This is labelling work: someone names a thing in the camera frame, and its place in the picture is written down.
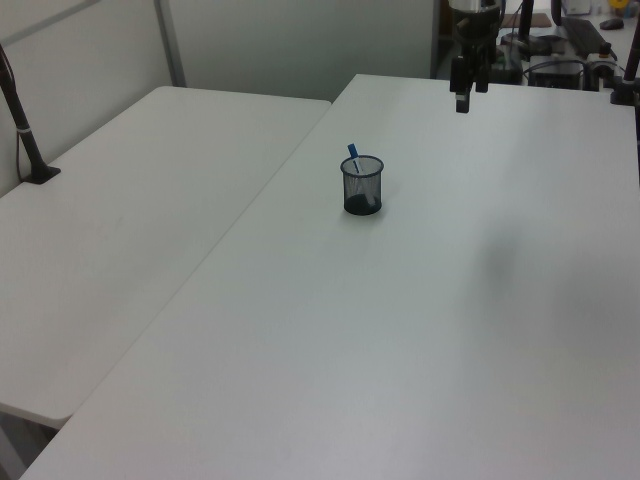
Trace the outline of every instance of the white table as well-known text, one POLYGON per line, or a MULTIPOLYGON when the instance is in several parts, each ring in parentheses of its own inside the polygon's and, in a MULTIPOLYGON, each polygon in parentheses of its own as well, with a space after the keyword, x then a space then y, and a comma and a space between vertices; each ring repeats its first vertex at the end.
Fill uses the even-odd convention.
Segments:
POLYGON ((612 14, 606 15, 588 15, 584 17, 585 20, 591 21, 596 27, 596 30, 602 35, 607 42, 611 43, 611 50, 618 56, 618 63, 622 68, 627 66, 627 60, 629 59, 629 51, 631 50, 631 43, 633 41, 633 35, 636 31, 637 18, 625 18, 624 28, 621 30, 601 30, 600 23, 605 20, 614 18, 612 14))
POLYGON ((0 199, 0 411, 60 427, 328 109, 160 88, 0 199))
POLYGON ((635 478, 633 112, 454 109, 356 77, 24 480, 635 478), (352 141, 375 216, 342 210, 352 141))

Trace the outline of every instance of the gray floor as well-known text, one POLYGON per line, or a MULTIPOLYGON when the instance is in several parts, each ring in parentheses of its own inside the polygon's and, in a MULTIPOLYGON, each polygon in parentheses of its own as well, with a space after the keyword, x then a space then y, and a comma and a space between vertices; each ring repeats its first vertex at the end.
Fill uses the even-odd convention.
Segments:
POLYGON ((0 414, 0 480, 18 480, 55 433, 37 423, 0 414))

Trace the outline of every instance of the white wall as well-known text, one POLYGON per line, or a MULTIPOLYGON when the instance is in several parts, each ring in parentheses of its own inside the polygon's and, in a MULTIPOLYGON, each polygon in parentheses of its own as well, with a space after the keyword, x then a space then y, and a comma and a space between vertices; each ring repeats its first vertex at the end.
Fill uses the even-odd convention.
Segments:
POLYGON ((98 0, 0 0, 0 42, 9 43, 16 35, 37 31, 43 23, 60 18, 98 0))
MULTIPOLYGON (((507 13, 515 13, 522 0, 507 0, 507 13)), ((551 0, 535 0, 533 3, 534 10, 551 10, 551 0)))
MULTIPOLYGON (((152 0, 102 0, 5 51, 46 162, 171 84, 152 0)), ((15 125, 0 96, 0 196, 18 183, 14 149, 15 125)), ((28 173, 24 150, 21 157, 28 173)))
POLYGON ((333 101, 356 73, 428 77, 434 0, 167 0, 189 87, 333 101))

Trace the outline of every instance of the desk lamp stand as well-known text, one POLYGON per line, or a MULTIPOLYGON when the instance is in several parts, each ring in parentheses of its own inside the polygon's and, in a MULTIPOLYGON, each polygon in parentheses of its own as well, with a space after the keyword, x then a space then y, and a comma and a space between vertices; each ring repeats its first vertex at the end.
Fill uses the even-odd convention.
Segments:
POLYGON ((640 92, 640 81, 636 80, 638 62, 640 61, 640 22, 636 24, 636 32, 631 42, 629 60, 623 77, 613 78, 611 103, 614 105, 636 105, 636 94, 640 92))
POLYGON ((520 50, 520 53, 527 58, 534 55, 550 55, 551 45, 549 42, 541 40, 533 35, 529 35, 531 31, 531 20, 533 18, 533 0, 523 0, 522 13, 520 15, 520 26, 518 33, 511 35, 510 33, 502 37, 502 45, 514 44, 520 50))
POLYGON ((31 131, 31 127, 27 121, 27 116, 25 115, 22 104, 20 103, 20 98, 18 98, 13 72, 11 71, 9 60, 7 60, 7 56, 4 53, 2 45, 0 45, 0 87, 2 87, 2 93, 7 101, 7 105, 9 105, 9 110, 11 111, 11 116, 16 124, 16 129, 22 139, 24 149, 29 156, 29 161, 31 162, 31 175, 26 177, 24 181, 42 185, 50 178, 59 174, 60 169, 50 167, 44 163, 44 160, 42 160, 40 150, 38 150, 38 145, 36 144, 36 139, 33 137, 33 132, 31 131))

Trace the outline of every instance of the black mesh cup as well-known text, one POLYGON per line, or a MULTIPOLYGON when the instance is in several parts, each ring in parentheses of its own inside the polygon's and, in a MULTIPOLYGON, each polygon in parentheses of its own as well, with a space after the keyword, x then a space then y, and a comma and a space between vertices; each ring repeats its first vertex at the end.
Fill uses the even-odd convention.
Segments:
POLYGON ((347 158, 340 164, 344 209, 353 215, 371 215, 382 208, 380 178, 384 163, 369 155, 347 158))

